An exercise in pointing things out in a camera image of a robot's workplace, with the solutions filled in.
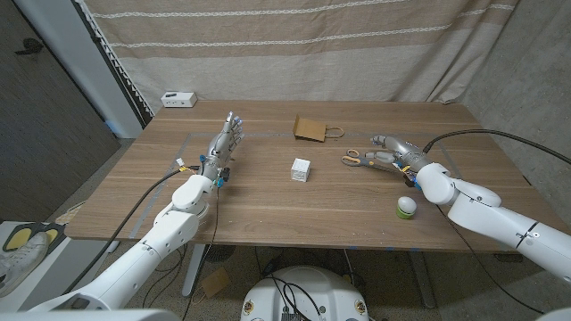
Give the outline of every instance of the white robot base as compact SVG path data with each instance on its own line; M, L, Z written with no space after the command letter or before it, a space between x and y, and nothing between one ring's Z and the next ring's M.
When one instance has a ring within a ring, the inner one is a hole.
M285 289L289 300L294 302L295 297L297 309L312 320L368 321L367 307L359 291L329 270L311 266L286 267L273 273L273 277L276 279L272 279L271 275L264 278L248 292L240 320L301 320L287 300L287 306L284 304L279 292L284 292L284 281L299 285L315 301L321 316L300 289L295 286L291 286L291 290L289 287Z

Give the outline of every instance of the door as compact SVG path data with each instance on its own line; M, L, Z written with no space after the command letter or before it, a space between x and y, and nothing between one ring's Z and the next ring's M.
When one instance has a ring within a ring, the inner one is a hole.
M0 219L46 219L118 148L12 1L0 1Z

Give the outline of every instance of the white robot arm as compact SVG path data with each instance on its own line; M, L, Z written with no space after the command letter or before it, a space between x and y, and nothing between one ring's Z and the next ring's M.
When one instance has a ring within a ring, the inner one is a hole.
M431 162L415 145L399 138L376 136L373 142L391 151L378 159L395 162L417 183L427 200L452 205L448 217L456 224L516 249L537 265L571 284L571 236L501 207L493 191L461 179Z
M231 111L222 132L212 139L207 156L201 157L202 165L197 174L175 191L172 202L157 215L153 228L141 241L90 284L30 311L123 308L159 263L196 234L200 219L208 209L203 194L212 192L216 185L221 186L227 173L223 168L244 137L241 124Z

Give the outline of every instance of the robot finger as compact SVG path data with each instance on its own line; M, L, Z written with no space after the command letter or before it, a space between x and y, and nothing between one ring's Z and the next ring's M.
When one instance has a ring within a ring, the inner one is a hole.
M234 119L234 126L232 127L232 130L237 130L238 128L240 128L240 126L242 126L242 120L239 117L236 117Z
M238 146L238 144L242 141L242 139L244 138L244 134L240 134L240 136L238 136L234 142L230 143L230 151L233 151L236 146Z
M238 137L240 134L242 134L242 128L239 128L234 132L234 137Z
M222 128L223 133L229 133L230 130L232 130L232 127L234 126L234 123L232 121L232 116L234 116L234 113L231 111L228 113L228 117L224 122L224 127Z

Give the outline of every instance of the curtain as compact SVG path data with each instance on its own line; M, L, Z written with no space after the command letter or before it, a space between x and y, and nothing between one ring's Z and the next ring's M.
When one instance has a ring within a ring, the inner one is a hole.
M454 101L517 0L86 0L154 111L207 100Z

